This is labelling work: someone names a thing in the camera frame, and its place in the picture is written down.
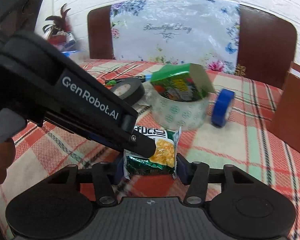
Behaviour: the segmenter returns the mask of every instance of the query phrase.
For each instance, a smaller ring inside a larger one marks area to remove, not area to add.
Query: black electrical tape roll
[[[138,78],[127,78],[114,85],[110,91],[130,106],[138,102],[145,94],[142,82]]]

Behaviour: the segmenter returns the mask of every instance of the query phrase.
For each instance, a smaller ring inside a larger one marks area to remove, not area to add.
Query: green snack bag
[[[152,74],[150,82],[161,96],[173,101],[197,101],[216,93],[203,66],[193,63],[164,65]]]
[[[159,175],[171,174],[176,178],[176,148],[181,134],[177,132],[135,125],[134,129],[155,141],[156,150],[149,159],[133,152],[123,152],[123,173],[129,179],[134,175]]]

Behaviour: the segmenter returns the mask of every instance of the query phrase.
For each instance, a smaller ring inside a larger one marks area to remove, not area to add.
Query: table
[[[162,64],[90,60],[81,65],[98,81],[115,77],[131,77],[159,70]],[[266,130],[280,100],[281,90],[261,82],[208,71],[216,91],[227,88],[236,93],[229,122],[222,129],[210,124],[212,95],[205,122],[195,131],[183,132],[178,144],[190,162],[208,163],[211,168],[234,164],[287,196],[295,205],[297,218],[290,238],[300,239],[300,154]],[[136,106],[138,124],[160,128],[151,117],[149,106]],[[78,135],[70,134],[47,122],[42,128],[29,122],[14,138],[17,155],[0,186],[0,227],[6,238],[12,233],[5,220],[7,203],[40,180],[62,167],[76,163],[89,168],[95,162],[113,161],[117,152]],[[116,189],[123,196],[180,196],[186,186],[170,176],[133,176],[122,180]],[[207,199],[220,193],[219,185],[209,185]]]

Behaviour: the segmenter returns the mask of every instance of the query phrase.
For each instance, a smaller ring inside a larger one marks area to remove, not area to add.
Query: gray handle
[[[27,121],[8,108],[0,111],[0,143],[13,137],[27,126]]]

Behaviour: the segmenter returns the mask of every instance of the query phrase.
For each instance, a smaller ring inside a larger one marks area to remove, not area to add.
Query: clear packing tape roll
[[[162,127],[176,131],[194,130],[203,124],[209,105],[209,96],[193,102],[172,101],[160,96],[156,91],[152,98],[152,117]]]

